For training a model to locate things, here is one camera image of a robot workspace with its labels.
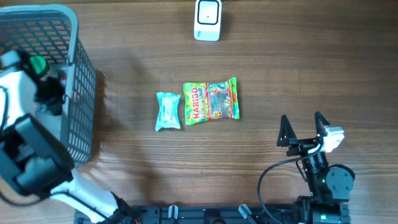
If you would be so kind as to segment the green Haribo gummy bag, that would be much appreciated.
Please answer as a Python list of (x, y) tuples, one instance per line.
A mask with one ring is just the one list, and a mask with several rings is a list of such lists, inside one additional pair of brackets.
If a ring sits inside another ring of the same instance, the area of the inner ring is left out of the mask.
[(236, 77), (219, 83), (184, 83), (185, 125), (239, 119)]

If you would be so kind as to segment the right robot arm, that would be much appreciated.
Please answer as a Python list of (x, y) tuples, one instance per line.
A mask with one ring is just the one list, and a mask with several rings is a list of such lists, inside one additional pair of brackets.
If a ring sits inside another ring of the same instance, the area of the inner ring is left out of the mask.
[(315, 113), (317, 135), (298, 139), (288, 117), (281, 116), (277, 140), (288, 147), (287, 156), (297, 156), (299, 172), (308, 184), (309, 196), (299, 196), (292, 204), (292, 223), (350, 223), (348, 201), (355, 174), (342, 164), (330, 165), (326, 154), (336, 149), (345, 137), (340, 126), (332, 126), (320, 112)]

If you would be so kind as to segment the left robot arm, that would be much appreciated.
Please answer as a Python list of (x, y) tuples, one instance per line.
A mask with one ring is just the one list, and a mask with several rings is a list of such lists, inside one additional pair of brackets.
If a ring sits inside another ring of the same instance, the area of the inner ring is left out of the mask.
[(41, 79), (30, 58), (21, 50), (1, 55), (1, 177), (19, 195), (58, 200), (92, 223), (139, 223), (123, 199), (84, 178), (66, 147), (36, 120), (39, 104), (62, 113), (65, 89), (57, 78)]

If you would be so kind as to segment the green lid jar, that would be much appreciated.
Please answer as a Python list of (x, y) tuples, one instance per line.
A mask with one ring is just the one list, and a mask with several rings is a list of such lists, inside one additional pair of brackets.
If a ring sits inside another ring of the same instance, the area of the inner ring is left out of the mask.
[(35, 74), (41, 79), (46, 80), (48, 77), (58, 78), (58, 72), (49, 62), (42, 56), (35, 55), (29, 59)]

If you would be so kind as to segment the teal tissue packet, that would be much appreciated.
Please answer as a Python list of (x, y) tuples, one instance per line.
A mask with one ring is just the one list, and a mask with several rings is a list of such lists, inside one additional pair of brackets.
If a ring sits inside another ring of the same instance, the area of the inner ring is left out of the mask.
[(158, 92), (157, 99), (159, 103), (159, 113), (155, 130), (159, 131), (162, 128), (180, 129), (181, 125), (178, 118), (180, 95)]

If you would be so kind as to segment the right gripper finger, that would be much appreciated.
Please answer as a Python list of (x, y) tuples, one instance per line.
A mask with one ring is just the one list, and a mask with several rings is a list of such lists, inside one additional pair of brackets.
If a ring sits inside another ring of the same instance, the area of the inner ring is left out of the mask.
[(286, 114), (281, 116), (277, 146), (288, 147), (297, 144), (297, 137)]
[(315, 112), (315, 127), (316, 132), (319, 136), (325, 136), (325, 127), (329, 126), (330, 123), (324, 118), (321, 112)]

